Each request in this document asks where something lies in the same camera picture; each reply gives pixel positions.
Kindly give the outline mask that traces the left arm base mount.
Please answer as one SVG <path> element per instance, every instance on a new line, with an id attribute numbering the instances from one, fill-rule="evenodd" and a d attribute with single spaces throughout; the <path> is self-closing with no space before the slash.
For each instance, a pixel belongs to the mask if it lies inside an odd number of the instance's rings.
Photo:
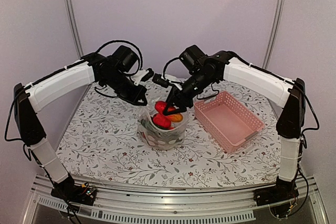
<path id="1" fill-rule="evenodd" d="M 55 183 L 51 195 L 67 202 L 93 206 L 97 195 L 97 188 L 88 183 L 81 185 L 75 185 L 73 182 Z"/>

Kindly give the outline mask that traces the red wrinkled apple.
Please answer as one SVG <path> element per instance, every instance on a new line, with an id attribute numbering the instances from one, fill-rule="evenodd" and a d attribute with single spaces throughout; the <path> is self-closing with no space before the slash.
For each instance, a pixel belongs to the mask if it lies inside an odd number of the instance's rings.
<path id="1" fill-rule="evenodd" d="M 159 127 L 160 129 L 164 129 L 164 130 L 171 129 L 171 121 L 159 113 L 153 116 L 152 121 L 153 121 L 153 124 Z"/>

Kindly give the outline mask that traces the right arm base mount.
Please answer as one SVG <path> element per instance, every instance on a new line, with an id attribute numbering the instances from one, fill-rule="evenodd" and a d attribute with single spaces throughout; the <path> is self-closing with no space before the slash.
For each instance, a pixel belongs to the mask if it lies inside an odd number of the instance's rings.
<path id="1" fill-rule="evenodd" d="M 268 206 L 270 213 L 277 219 L 288 218 L 297 205 L 299 192 L 297 187 L 272 186 L 254 191 L 257 206 Z"/>

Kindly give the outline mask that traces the clear zip top bag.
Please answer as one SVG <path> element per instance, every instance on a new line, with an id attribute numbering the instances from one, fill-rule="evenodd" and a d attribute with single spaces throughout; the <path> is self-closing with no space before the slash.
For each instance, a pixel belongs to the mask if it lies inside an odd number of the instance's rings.
<path id="1" fill-rule="evenodd" d="M 189 121 L 187 112 L 165 116 L 166 94 L 157 94 L 149 99 L 147 106 L 138 112 L 137 134 L 150 147 L 169 150 L 181 144 Z"/>

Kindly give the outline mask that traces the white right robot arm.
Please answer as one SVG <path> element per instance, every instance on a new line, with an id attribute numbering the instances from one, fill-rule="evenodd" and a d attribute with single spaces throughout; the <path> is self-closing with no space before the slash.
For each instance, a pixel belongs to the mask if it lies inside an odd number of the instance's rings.
<path id="1" fill-rule="evenodd" d="M 301 79 L 289 80 L 246 62 L 233 51 L 204 54 L 196 45 L 186 48 L 178 60 L 187 68 L 190 77 L 185 82 L 164 77 L 172 86 L 168 105 L 185 112 L 193 106 L 193 99 L 213 83 L 229 81 L 251 89 L 282 108 L 276 124 L 281 142 L 280 170 L 273 187 L 255 191 L 256 199 L 272 198 L 282 201 L 296 195 L 295 181 L 304 141 L 302 127 L 305 115 L 305 85 Z"/>

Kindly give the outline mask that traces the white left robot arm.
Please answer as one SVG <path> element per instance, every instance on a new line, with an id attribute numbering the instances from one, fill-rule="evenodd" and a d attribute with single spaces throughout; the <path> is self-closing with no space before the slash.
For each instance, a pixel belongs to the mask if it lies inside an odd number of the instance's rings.
<path id="1" fill-rule="evenodd" d="M 47 140 L 38 112 L 67 93 L 94 82 L 108 86 L 117 98 L 131 105 L 146 106 L 146 88 L 140 83 L 151 74 L 151 69 L 142 68 L 140 52 L 120 46 L 107 57 L 95 51 L 35 82 L 15 86 L 13 109 L 19 139 L 50 176 L 54 189 L 67 200 L 77 197 L 78 188 Z"/>

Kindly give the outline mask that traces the red chili pepper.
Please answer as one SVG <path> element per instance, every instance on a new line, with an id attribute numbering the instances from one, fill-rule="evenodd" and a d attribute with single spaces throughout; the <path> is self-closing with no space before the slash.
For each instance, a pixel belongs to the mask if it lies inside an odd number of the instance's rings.
<path id="1" fill-rule="evenodd" d="M 159 114 L 164 116 L 167 120 L 174 122 L 174 123 L 179 123 L 183 120 L 183 115 L 181 113 L 173 113 L 170 115 L 165 115 L 164 114 L 164 109 L 167 107 L 167 102 L 164 101 L 157 101 L 155 103 L 154 108 L 157 110 Z M 176 108 L 173 106 L 168 106 L 167 107 L 167 112 L 175 112 Z"/>

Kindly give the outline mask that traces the pink plastic basket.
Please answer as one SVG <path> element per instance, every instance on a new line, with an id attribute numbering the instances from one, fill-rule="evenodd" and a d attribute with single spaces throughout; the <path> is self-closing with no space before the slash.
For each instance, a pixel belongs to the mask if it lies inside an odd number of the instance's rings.
<path id="1" fill-rule="evenodd" d="M 226 152 L 232 153 L 264 129 L 264 122 L 227 91 L 194 104 L 195 118 Z"/>

